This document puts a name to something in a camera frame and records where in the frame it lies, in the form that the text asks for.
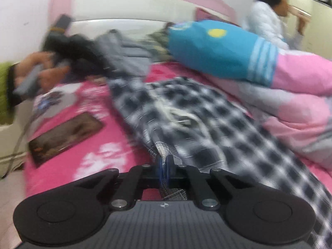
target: phone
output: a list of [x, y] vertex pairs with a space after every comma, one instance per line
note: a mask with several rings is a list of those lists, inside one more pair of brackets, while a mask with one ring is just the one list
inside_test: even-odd
[[309, 14], [308, 12], [294, 6], [291, 5], [288, 9], [289, 13], [291, 13], [292, 15], [296, 16], [296, 17], [301, 17], [303, 18], [305, 21], [310, 22], [311, 21], [311, 14]]
[[104, 124], [89, 112], [79, 114], [29, 142], [36, 167], [98, 133]]

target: hand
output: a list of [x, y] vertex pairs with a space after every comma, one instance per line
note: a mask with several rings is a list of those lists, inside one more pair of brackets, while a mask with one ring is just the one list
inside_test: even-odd
[[35, 52], [28, 55], [19, 64], [16, 64], [14, 69], [15, 87], [18, 87], [24, 81], [37, 64], [42, 64], [46, 69], [52, 68], [52, 55], [50, 52]]
[[49, 92], [54, 86], [63, 80], [69, 72], [70, 66], [50, 68], [39, 73], [39, 85], [44, 93]]
[[303, 35], [303, 31], [305, 26], [307, 25], [307, 22], [305, 21], [304, 17], [299, 16], [298, 17], [298, 33], [300, 35]]

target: plaid blanket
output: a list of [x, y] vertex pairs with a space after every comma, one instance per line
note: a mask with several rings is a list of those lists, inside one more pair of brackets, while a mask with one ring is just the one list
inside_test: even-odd
[[[317, 221], [308, 243], [332, 247], [332, 196], [296, 156], [212, 87], [177, 77], [158, 83], [109, 81], [115, 107], [155, 157], [202, 172], [220, 167], [311, 204]], [[181, 190], [163, 192], [183, 199]]]

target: green sleeve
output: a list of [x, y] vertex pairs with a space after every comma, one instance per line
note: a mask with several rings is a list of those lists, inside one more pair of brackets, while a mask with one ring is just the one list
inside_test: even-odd
[[0, 125], [12, 124], [14, 115], [8, 111], [7, 77], [11, 63], [0, 63]]

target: pink bedsheet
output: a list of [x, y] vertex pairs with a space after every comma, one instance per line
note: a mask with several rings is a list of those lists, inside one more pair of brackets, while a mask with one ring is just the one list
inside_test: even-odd
[[[212, 85], [202, 74], [178, 63], [153, 65], [146, 82], [156, 82], [176, 76], [186, 76], [203, 84]], [[118, 168], [120, 172], [127, 172], [135, 165], [151, 161], [146, 149], [134, 140], [123, 119], [112, 107], [110, 93], [106, 86], [95, 86], [90, 82], [84, 82], [60, 86], [53, 91], [60, 91], [63, 94], [61, 101], [34, 122], [34, 133], [31, 138], [84, 111], [94, 114], [105, 123], [105, 127], [95, 136], [54, 157], [37, 169], [32, 159], [28, 157], [25, 164], [27, 196], [107, 168]], [[235, 102], [231, 96], [228, 96], [228, 99]], [[302, 161], [332, 192], [332, 177], [329, 173], [317, 164], [305, 159]]]

